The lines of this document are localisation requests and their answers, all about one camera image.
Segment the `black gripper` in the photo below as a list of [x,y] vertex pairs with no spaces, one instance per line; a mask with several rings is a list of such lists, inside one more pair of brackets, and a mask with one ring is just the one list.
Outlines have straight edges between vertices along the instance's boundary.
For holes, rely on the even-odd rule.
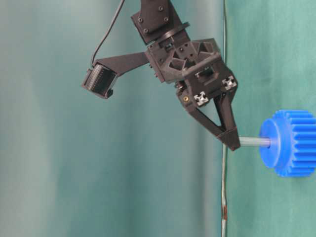
[[[214,39],[189,41],[180,46],[174,42],[153,44],[146,52],[98,59],[95,63],[115,71],[118,77],[150,64],[160,80],[175,83],[182,106],[193,118],[232,151],[240,147],[232,110],[237,80],[223,62]],[[210,101],[215,103],[221,126],[200,111]]]

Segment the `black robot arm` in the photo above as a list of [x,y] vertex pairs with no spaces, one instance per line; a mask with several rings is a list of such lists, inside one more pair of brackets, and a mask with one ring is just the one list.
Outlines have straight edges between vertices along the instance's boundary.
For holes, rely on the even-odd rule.
[[98,59],[88,70],[83,87],[107,99],[115,80],[149,64],[161,82],[173,83],[185,110],[231,150],[240,147],[231,103],[237,79],[225,65],[214,39],[190,40],[172,3],[143,0],[132,21],[147,50]]

